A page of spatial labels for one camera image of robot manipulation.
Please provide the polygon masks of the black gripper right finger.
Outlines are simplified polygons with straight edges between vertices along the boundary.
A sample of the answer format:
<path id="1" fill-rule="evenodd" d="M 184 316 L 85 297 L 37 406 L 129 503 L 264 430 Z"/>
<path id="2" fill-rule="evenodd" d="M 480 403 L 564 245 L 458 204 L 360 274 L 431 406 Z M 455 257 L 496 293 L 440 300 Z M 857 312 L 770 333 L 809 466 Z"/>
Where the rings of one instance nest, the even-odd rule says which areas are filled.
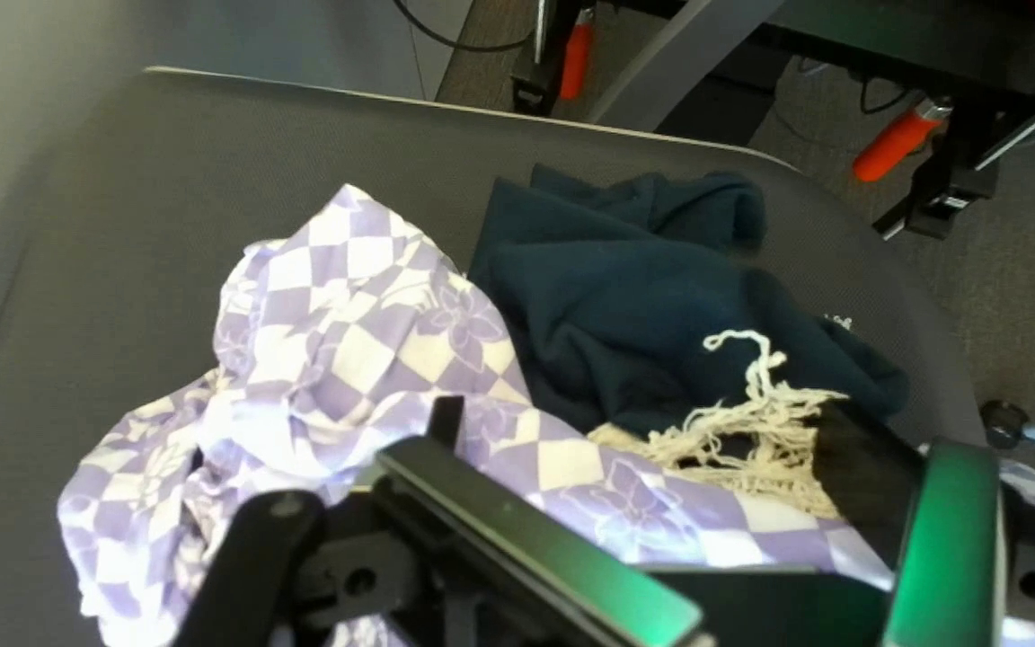
<path id="1" fill-rule="evenodd" d="M 1005 611 L 1000 462 L 933 443 L 909 506 L 881 647 L 995 647 Z"/>

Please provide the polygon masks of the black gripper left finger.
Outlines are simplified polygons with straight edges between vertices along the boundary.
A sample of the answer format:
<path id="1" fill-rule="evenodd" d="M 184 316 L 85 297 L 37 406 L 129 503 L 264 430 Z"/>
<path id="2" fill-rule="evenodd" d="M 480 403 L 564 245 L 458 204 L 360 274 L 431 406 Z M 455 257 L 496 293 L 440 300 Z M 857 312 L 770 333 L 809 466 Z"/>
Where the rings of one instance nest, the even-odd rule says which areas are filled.
<path id="1" fill-rule="evenodd" d="M 555 524 L 431 437 L 376 454 L 376 466 L 445 520 L 487 567 L 533 594 L 583 647 L 710 647 L 702 607 Z"/>

